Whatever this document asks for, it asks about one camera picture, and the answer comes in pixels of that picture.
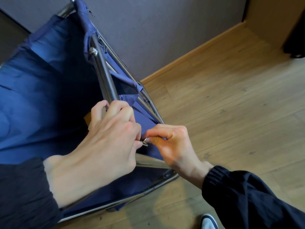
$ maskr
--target wooden baseboard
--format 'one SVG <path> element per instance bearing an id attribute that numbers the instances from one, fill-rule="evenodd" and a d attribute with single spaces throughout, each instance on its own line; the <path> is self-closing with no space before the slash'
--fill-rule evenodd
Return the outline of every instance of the wooden baseboard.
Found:
<path id="1" fill-rule="evenodd" d="M 243 28 L 245 26 L 246 26 L 246 21 L 244 21 L 242 23 L 238 23 L 236 26 L 233 26 L 232 28 L 226 30 L 225 32 L 221 33 L 220 35 L 216 36 L 215 38 L 212 38 L 211 40 L 205 42 L 201 46 L 195 48 L 194 50 L 190 51 L 189 53 L 183 55 L 182 57 L 180 57 L 180 58 L 176 59 L 175 61 L 171 62 L 170 64 L 166 65 L 165 67 L 162 67 L 160 70 L 156 71 L 155 73 L 153 73 L 150 76 L 141 80 L 141 82 L 143 84 L 147 84 L 151 80 L 157 78 L 158 76 L 169 71 L 170 69 L 174 68 L 175 66 L 183 63 L 184 61 L 188 60 L 189 58 L 193 57 L 194 55 L 196 55 L 196 54 L 204 51 L 205 49 L 211 47 L 212 45 L 218 43 L 220 40 L 223 39 L 223 37 L 227 36 L 228 34 L 235 32 L 236 30 Z"/>

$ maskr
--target white sneaker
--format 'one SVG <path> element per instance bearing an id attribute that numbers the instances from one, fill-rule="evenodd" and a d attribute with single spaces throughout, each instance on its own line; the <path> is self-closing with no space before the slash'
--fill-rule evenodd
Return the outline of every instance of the white sneaker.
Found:
<path id="1" fill-rule="evenodd" d="M 210 214 L 204 214 L 200 220 L 201 229 L 218 229 L 216 220 Z"/>

